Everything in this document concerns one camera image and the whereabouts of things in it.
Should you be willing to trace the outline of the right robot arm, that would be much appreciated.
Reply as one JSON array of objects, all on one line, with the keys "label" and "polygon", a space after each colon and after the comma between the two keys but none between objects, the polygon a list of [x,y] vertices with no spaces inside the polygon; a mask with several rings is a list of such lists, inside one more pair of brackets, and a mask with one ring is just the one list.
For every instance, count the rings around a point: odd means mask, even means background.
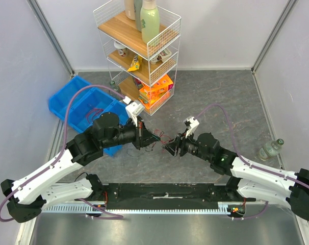
[{"label": "right robot arm", "polygon": [[221,147],[211,133],[197,139],[178,134],[163,148],[173,156],[189,153],[208,162],[214,172],[228,175],[225,195],[229,200],[243,197],[278,203],[309,221],[309,170],[294,172],[253,162]]}]

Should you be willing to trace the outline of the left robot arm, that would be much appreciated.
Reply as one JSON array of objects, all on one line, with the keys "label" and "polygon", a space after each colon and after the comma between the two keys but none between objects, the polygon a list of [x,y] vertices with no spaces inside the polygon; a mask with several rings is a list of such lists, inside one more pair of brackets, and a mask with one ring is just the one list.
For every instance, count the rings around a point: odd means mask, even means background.
[{"label": "left robot arm", "polygon": [[6,197],[3,204],[7,206],[9,220],[24,223],[37,217],[47,207],[62,202],[103,198],[105,188],[95,174],[61,186],[54,186],[54,183],[102,157],[104,149],[132,143],[139,150],[157,141],[160,137],[147,130],[141,117],[138,116],[135,121],[128,119],[125,125],[121,125],[118,115],[103,113],[51,161],[20,180],[2,181],[1,189]]}]

